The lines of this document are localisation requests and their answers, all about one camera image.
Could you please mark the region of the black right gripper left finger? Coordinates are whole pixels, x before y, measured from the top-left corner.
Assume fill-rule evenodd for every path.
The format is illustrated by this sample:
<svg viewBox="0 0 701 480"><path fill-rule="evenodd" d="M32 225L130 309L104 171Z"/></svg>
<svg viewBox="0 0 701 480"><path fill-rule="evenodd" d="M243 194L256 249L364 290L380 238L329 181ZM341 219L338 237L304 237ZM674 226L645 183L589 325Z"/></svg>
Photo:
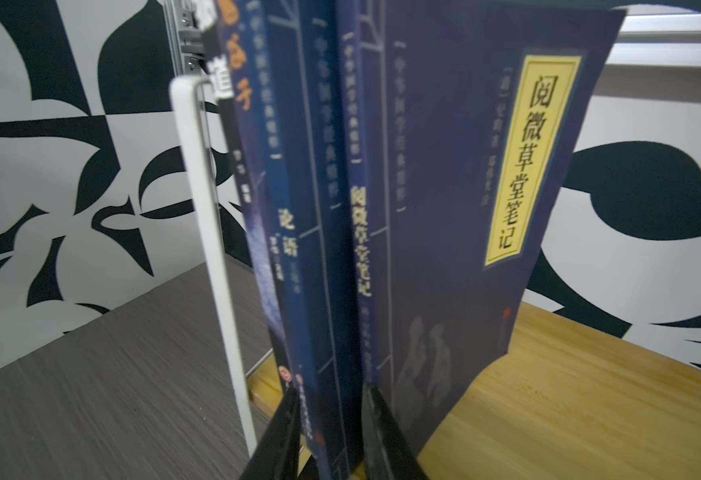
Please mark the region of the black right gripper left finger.
<svg viewBox="0 0 701 480"><path fill-rule="evenodd" d="M300 398L286 390L240 480L294 480L300 452Z"/></svg>

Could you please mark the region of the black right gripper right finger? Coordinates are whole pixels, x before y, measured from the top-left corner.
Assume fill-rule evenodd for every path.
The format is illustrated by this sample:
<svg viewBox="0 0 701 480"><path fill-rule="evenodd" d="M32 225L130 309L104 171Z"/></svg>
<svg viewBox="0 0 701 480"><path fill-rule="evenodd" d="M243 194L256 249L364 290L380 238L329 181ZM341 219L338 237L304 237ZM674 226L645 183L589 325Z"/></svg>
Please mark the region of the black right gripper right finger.
<svg viewBox="0 0 701 480"><path fill-rule="evenodd" d="M369 383L362 390L361 429L367 479L427 479L381 393Z"/></svg>

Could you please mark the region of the thick blue book yellow label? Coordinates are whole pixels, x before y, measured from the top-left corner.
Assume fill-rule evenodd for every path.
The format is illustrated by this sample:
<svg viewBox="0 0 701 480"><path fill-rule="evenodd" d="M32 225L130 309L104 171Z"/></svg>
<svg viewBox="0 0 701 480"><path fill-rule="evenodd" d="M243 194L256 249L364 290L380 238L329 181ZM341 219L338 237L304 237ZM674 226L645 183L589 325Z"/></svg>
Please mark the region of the thick blue book yellow label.
<svg viewBox="0 0 701 480"><path fill-rule="evenodd" d="M262 12L280 134L268 186L290 372L318 475L346 479L363 450L336 6L268 1Z"/></svg>

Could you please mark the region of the purple portrait book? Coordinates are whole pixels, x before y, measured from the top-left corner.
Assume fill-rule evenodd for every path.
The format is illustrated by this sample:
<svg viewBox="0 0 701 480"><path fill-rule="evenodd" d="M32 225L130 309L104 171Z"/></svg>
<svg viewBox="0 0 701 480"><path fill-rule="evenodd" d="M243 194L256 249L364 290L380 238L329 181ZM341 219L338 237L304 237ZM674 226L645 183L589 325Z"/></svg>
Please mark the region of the purple portrait book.
<svg viewBox="0 0 701 480"><path fill-rule="evenodd" d="M254 40L262 30L252 26L254 14L246 9L246 2L218 1L216 7L220 14L220 47L226 56L232 86L232 106L236 110L238 143L234 147L234 159L238 168L238 190L244 208L248 247L272 342L276 374L280 387L286 390L290 387L290 364L266 232L270 214L270 194L264 168L266 134L262 132L266 104L262 100L264 86L258 80L262 68L256 66L256 60L266 61L268 56L256 48Z"/></svg>

